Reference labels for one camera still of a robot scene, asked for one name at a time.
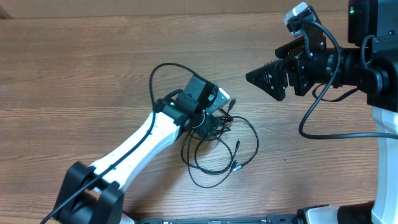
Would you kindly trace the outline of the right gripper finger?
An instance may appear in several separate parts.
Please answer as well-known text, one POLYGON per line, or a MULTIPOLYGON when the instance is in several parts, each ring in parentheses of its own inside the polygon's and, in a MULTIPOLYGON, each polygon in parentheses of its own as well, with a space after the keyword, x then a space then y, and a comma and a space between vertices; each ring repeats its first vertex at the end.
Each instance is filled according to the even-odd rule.
POLYGON ((247 73, 246 80, 264 90, 277 101, 282 101, 285 98, 285 88, 288 82, 282 59, 268 62, 264 66, 247 73))
POLYGON ((304 36, 300 36, 291 42, 275 49, 275 56, 277 58, 285 58, 288 54, 292 53, 294 50, 304 50, 305 49, 305 39, 304 36))

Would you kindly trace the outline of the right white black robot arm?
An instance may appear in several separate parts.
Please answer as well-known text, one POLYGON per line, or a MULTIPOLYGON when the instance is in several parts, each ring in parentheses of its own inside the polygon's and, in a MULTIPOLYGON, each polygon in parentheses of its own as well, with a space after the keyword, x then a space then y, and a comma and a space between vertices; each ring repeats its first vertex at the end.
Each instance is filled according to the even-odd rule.
POLYGON ((314 8, 301 2, 284 17, 293 40, 275 50, 276 60, 246 75, 249 83, 277 101, 292 86, 298 96, 324 100, 329 88, 349 85, 373 109, 378 140, 375 200, 356 205, 316 205, 294 215, 269 216, 269 223, 397 222, 397 2, 350 1, 349 48, 342 48, 321 24, 314 8))

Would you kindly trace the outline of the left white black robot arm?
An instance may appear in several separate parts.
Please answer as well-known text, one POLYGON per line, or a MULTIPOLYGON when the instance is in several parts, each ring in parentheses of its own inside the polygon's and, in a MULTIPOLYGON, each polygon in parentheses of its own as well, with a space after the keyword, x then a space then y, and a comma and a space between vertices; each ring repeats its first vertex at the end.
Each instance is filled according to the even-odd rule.
POLYGON ((134 223, 123 212, 124 193, 140 171, 185 131, 208 134, 212 113, 230 96, 215 83, 193 76, 184 89, 158 99, 143 125, 90 166, 72 165, 50 217, 60 223, 134 223))

